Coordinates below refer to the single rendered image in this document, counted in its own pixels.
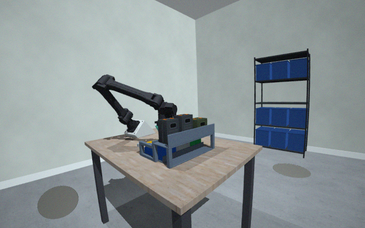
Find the olive green case with orange latches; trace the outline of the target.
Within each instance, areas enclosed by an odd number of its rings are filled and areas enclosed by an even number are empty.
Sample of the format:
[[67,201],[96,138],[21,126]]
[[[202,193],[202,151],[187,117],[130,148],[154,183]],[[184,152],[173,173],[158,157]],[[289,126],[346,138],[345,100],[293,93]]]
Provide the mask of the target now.
[[207,125],[207,118],[199,118],[199,117],[193,118],[193,129],[206,125]]

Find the dark grey case with orange latches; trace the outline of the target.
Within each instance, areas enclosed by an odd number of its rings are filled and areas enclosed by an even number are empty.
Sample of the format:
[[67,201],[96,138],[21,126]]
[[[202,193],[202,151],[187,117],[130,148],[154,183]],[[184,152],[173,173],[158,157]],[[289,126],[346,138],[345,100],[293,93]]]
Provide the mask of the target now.
[[179,132],[193,129],[192,114],[180,114],[180,115],[174,115],[173,117],[179,119]]
[[165,118],[158,120],[159,142],[168,145],[167,135],[179,133],[179,119]]

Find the grey open bin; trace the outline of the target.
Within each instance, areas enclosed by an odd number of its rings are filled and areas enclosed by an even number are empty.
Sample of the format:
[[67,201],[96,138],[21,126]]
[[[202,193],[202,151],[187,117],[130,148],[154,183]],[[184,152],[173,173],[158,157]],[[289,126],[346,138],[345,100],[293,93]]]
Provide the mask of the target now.
[[185,149],[185,148],[187,148],[187,147],[190,147],[190,143],[186,143],[186,144],[183,144],[183,145],[177,146],[177,147],[176,147],[176,151],[179,151],[179,150]]

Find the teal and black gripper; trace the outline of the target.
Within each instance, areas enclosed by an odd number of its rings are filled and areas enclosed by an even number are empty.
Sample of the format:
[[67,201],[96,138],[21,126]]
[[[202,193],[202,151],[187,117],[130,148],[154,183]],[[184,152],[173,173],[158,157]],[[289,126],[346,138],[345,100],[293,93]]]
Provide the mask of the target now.
[[[165,119],[165,114],[167,114],[167,113],[164,113],[164,114],[158,114],[158,119]],[[158,130],[158,121],[155,121],[154,123],[156,123],[156,124],[157,124],[155,127],[156,127],[156,129]]]

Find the blue bin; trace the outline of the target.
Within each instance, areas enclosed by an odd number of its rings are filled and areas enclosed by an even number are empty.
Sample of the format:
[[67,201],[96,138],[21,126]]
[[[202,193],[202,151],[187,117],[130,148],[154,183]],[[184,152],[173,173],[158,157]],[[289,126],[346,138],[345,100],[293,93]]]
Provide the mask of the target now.
[[[157,146],[157,150],[158,150],[158,159],[162,160],[162,156],[166,155],[166,149],[160,146]],[[153,156],[153,149],[149,148],[149,147],[145,147],[144,148],[144,152]],[[176,152],[176,147],[172,148],[172,153]],[[162,160],[163,161],[163,160]]]

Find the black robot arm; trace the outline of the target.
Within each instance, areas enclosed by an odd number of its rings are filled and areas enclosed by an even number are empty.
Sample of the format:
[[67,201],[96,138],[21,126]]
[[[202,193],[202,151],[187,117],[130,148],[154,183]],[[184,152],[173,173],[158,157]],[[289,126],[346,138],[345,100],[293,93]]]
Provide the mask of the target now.
[[132,98],[138,99],[155,110],[158,110],[159,114],[165,114],[165,118],[174,118],[173,116],[177,113],[177,106],[174,103],[164,102],[161,95],[156,93],[144,92],[139,89],[130,87],[128,85],[115,81],[114,76],[103,75],[98,81],[92,86],[93,89],[97,90],[108,103],[117,112],[119,122],[127,125],[128,132],[134,132],[140,121],[132,120],[133,113],[127,108],[123,108],[119,102],[115,99],[109,90],[113,90]]

